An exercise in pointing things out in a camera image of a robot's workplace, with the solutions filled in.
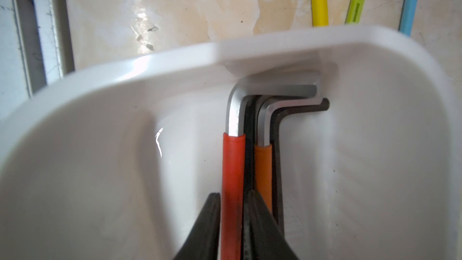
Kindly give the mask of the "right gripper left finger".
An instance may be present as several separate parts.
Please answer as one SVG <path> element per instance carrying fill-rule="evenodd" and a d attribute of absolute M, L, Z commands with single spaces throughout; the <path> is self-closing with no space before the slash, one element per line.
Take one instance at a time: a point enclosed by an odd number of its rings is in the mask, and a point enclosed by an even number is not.
<path fill-rule="evenodd" d="M 174 260 L 216 260 L 220 239 L 221 197 L 210 193 Z"/>

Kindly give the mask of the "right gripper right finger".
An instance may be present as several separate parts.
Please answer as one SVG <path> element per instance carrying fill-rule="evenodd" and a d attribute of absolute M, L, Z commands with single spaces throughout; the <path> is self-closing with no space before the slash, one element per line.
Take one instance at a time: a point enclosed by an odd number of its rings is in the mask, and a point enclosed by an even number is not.
<path fill-rule="evenodd" d="M 250 213 L 251 260 L 298 260 L 282 235 L 260 192 L 247 196 Z"/>

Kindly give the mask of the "orange hex key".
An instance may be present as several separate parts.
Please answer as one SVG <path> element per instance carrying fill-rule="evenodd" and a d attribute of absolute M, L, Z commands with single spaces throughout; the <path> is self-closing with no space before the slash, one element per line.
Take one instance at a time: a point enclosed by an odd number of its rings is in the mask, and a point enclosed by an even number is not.
<path fill-rule="evenodd" d="M 311 107 L 320 105 L 322 98 L 295 98 L 287 96 L 261 96 L 256 101 L 256 144 L 255 144 L 255 177 L 256 188 L 270 212 L 273 211 L 273 168 L 270 143 L 271 118 L 283 108 Z"/>

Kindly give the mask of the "red hex key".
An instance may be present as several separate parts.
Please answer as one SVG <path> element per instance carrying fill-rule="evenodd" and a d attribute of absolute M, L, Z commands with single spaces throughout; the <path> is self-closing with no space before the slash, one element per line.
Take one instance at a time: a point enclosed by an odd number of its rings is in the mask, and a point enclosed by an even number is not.
<path fill-rule="evenodd" d="M 223 178 L 221 192 L 221 258 L 240 260 L 244 255 L 244 164 L 245 109 L 253 96 L 287 96 L 313 98 L 320 96 L 318 72 L 259 74 L 240 79 L 232 89 L 223 135 Z"/>

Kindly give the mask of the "small black hex key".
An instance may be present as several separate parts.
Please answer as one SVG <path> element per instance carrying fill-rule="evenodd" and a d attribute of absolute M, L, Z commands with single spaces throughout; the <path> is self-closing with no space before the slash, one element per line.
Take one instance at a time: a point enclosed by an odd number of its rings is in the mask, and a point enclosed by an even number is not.
<path fill-rule="evenodd" d="M 297 99 L 279 101 L 274 104 L 274 110 L 270 121 L 270 143 L 273 145 L 273 217 L 275 218 L 279 229 L 285 236 L 285 221 L 283 207 L 283 189 L 282 189 L 282 161 L 280 152 L 280 124 L 282 120 L 293 114 L 316 113 L 327 111 L 330 102 L 327 98 L 321 99 Z"/>

